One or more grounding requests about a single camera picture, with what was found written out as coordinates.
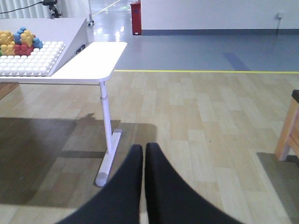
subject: table leg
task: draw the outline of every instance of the table leg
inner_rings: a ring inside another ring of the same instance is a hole
[[[294,128],[296,118],[298,117],[298,113],[299,104],[292,98],[275,150],[275,155],[280,161],[285,161],[289,154],[290,146],[288,141]]]
[[[112,162],[113,162],[115,152],[116,152],[116,149],[118,146],[118,142],[121,138],[122,130],[115,129],[112,133],[110,113],[109,113],[109,102],[108,102],[108,95],[107,95],[107,89],[106,89],[105,82],[100,82],[100,90],[101,90],[101,102],[102,102],[107,150],[106,150],[105,156],[103,158],[103,161],[100,166],[100,169],[99,169],[99,172],[98,172],[95,182],[96,182],[97,186],[103,187],[107,182],[110,168],[112,166]]]

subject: building block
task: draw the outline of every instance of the building block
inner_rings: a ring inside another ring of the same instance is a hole
[[[33,33],[30,32],[30,30],[26,29],[24,31],[24,33],[27,35],[28,41],[33,42],[33,38],[35,38],[35,36],[33,35]]]
[[[21,27],[20,30],[24,32],[27,29],[26,29],[26,27]]]
[[[19,29],[19,30],[17,31],[17,33],[21,35],[22,33],[24,33],[24,31]]]
[[[9,45],[7,46],[6,55],[7,55],[7,56],[15,56],[15,53],[14,53],[14,45],[9,44]]]
[[[14,46],[14,53],[15,55],[20,55],[20,56],[29,56],[31,54],[31,52],[33,51],[33,45],[31,47],[28,47],[28,45],[26,44],[22,44],[22,45],[19,45],[19,44],[16,44]]]
[[[40,41],[38,37],[33,38],[33,46],[34,48],[43,48],[43,42]]]
[[[0,45],[2,45],[2,44],[9,45],[9,44],[11,44],[11,41],[13,41],[13,40],[14,40],[14,35],[12,35],[9,30],[4,31],[0,35]]]
[[[21,34],[21,42],[22,44],[26,44],[28,47],[31,47],[33,44],[33,38],[30,36],[28,37],[27,34]]]
[[[19,44],[19,45],[22,44],[22,42],[21,42],[21,35],[19,33],[15,33],[14,34],[14,42],[15,42],[15,44]]]
[[[1,54],[2,54],[2,55],[6,55],[7,45],[6,45],[6,44],[2,44],[2,45],[0,46],[0,49],[1,49]]]

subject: wooden chair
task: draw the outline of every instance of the wooden chair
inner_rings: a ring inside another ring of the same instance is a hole
[[[284,126],[277,142],[275,155],[278,160],[286,160],[290,148],[299,156],[299,90],[293,90],[291,104]]]

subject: table foot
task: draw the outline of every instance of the table foot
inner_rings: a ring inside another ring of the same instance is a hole
[[[106,154],[103,158],[99,172],[95,179],[95,183],[98,187],[104,187],[107,182],[110,168],[112,166],[112,162],[116,153],[116,149],[121,138],[121,133],[122,133],[121,129],[115,129],[112,133],[112,153],[109,154],[106,151]]]

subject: yellow line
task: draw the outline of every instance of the yellow line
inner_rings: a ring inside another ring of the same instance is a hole
[[[213,73],[263,73],[263,74],[299,74],[299,71],[219,71],[219,70],[114,70],[122,72],[213,72]]]
[[[98,11],[96,14],[94,14],[93,16],[95,16],[95,15],[97,15],[97,14],[99,14],[99,13],[101,13],[101,12],[103,12],[103,11],[105,11],[106,9],[108,9],[108,8],[110,8],[111,6],[113,6],[113,5],[115,5],[117,2],[119,2],[120,0],[118,0],[118,1],[116,1],[116,2],[114,2],[114,3],[112,3],[110,6],[107,6],[106,8],[104,8],[104,9],[102,9],[101,11]]]

